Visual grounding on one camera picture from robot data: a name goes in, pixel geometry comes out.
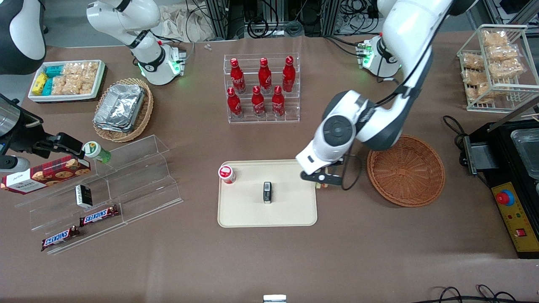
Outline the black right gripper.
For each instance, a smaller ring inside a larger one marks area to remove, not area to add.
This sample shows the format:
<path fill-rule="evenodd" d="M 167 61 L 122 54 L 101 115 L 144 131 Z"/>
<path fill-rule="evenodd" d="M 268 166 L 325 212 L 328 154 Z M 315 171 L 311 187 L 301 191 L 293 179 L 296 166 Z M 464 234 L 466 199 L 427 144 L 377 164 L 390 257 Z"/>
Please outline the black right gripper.
<path fill-rule="evenodd" d="M 0 134 L 2 154 L 11 149 L 17 153 L 35 154 L 48 159 L 51 153 L 69 154 L 82 159 L 83 143 L 66 133 L 46 136 L 43 120 L 22 109 L 19 100 L 1 95 Z"/>

